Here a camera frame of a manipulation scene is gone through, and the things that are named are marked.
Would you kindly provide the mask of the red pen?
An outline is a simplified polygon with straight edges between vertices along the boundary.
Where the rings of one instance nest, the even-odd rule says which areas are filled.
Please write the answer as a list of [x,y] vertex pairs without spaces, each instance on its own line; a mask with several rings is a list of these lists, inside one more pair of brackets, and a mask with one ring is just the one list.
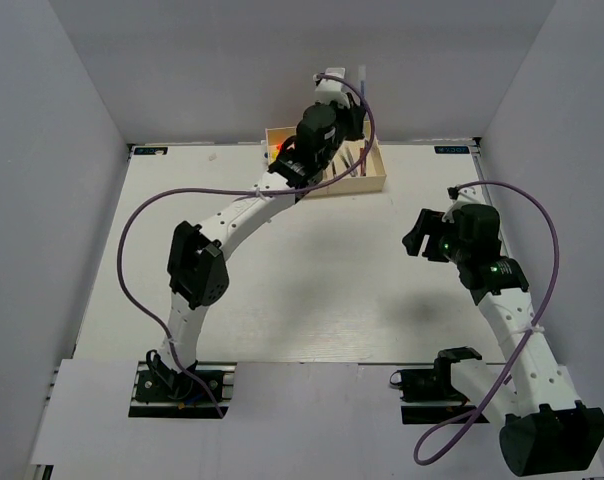
[[366,157],[367,155],[365,154],[365,148],[360,148],[360,166],[359,166],[359,175],[360,177],[366,177],[367,175],[367,161],[366,161]]

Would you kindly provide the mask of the blue clear pen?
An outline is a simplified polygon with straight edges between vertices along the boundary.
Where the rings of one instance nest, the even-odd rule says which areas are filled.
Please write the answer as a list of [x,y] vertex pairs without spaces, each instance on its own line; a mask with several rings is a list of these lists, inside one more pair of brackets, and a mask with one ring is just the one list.
[[364,64],[358,66],[359,91],[362,98],[366,97],[367,70]]

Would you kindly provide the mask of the purple clear pen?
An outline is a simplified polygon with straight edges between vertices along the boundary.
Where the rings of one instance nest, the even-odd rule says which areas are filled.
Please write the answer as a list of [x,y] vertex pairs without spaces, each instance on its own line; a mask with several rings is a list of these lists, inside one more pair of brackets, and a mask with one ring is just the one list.
[[354,167],[354,165],[356,163],[356,160],[354,159],[354,156],[353,156],[353,154],[352,154],[352,152],[351,152],[351,150],[350,150],[349,147],[346,148],[345,153],[346,153],[346,158],[347,158],[347,162],[349,164],[349,167],[352,169],[352,171],[350,172],[350,175],[352,177],[357,177],[358,176],[358,171]]

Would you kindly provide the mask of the green clear pen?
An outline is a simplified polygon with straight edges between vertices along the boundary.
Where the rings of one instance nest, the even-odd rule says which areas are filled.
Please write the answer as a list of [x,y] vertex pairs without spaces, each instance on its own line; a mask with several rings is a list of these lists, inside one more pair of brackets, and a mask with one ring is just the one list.
[[343,153],[336,154],[337,159],[344,167],[344,170],[348,172],[351,169],[351,162],[347,159],[347,157]]

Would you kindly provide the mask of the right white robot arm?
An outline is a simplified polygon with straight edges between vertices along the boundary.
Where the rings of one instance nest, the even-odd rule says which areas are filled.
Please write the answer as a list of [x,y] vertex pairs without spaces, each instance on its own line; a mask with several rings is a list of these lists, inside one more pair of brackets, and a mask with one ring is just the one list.
[[421,210],[402,243],[408,255],[453,263],[507,362],[511,386],[488,399],[483,417],[499,430],[509,470],[519,476],[585,471],[604,439],[604,413],[586,406],[535,323],[529,283],[501,252],[498,211],[462,204]]

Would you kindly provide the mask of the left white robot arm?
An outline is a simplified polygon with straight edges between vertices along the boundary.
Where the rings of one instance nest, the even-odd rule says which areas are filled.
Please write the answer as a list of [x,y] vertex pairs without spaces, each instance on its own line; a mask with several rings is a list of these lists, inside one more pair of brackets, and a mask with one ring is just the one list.
[[364,116],[365,109],[350,93],[315,102],[304,111],[295,134],[285,140],[252,194],[240,194],[228,207],[196,225],[184,221],[175,228],[167,267],[170,334],[159,349],[168,366],[158,382],[170,398],[184,398],[192,390],[193,374],[174,362],[171,351],[177,352],[185,367],[197,363],[196,347],[206,313],[229,286],[226,261],[263,224],[321,183],[344,141],[364,138]]

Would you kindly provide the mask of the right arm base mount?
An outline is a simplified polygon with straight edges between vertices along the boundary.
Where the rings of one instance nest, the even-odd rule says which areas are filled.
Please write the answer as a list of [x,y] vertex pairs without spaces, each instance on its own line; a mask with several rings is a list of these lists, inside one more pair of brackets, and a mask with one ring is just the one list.
[[389,386],[400,392],[403,425],[436,425],[475,408],[463,394],[442,386],[434,368],[396,370]]

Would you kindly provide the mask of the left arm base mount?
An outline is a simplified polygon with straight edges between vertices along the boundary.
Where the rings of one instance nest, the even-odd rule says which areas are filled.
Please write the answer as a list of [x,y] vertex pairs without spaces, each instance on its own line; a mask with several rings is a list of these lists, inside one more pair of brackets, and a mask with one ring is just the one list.
[[175,372],[150,350],[138,365],[128,410],[129,418],[221,420],[233,396],[235,368],[197,365],[188,368],[211,392],[183,372]]

